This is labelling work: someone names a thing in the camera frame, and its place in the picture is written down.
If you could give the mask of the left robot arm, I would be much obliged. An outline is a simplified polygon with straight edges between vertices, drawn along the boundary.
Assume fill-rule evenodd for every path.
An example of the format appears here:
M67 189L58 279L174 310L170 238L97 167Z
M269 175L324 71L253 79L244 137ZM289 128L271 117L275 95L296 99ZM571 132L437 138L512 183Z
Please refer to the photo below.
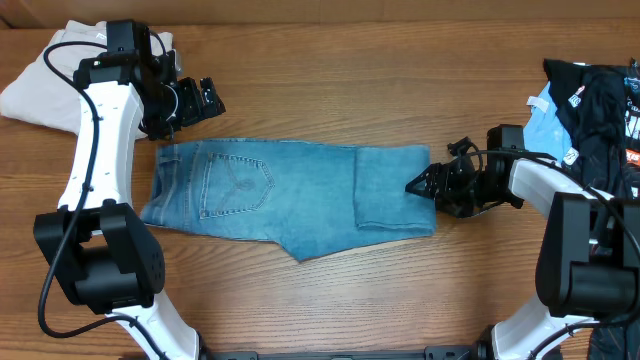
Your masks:
M165 292L159 242L132 206L135 140L166 140L221 115L210 79L180 78L174 51L152 51L157 34L134 20L110 21L99 54L81 60L67 83L81 101L71 174L54 212L34 221L49 269L44 287L116 323L148 359L208 359L200 333Z

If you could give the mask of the blue denim jeans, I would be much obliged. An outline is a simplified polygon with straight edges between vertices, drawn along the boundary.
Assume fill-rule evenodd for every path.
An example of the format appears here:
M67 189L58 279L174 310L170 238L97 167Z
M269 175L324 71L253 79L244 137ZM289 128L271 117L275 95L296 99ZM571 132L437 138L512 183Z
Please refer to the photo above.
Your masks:
M430 163L422 145L208 139L160 148L151 226L280 245L297 261L432 236L433 201L406 184Z

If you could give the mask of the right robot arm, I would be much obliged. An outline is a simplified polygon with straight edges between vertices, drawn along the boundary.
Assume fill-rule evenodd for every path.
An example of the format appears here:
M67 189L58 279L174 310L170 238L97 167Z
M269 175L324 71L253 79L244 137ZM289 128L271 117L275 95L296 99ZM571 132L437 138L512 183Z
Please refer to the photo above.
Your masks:
M579 183L546 153L526 150L522 127L499 125L487 147L447 146L405 187L456 218L502 204L535 208L546 220L536 293L469 346L429 348L433 359L545 359L581 329L622 327L639 314L639 203Z

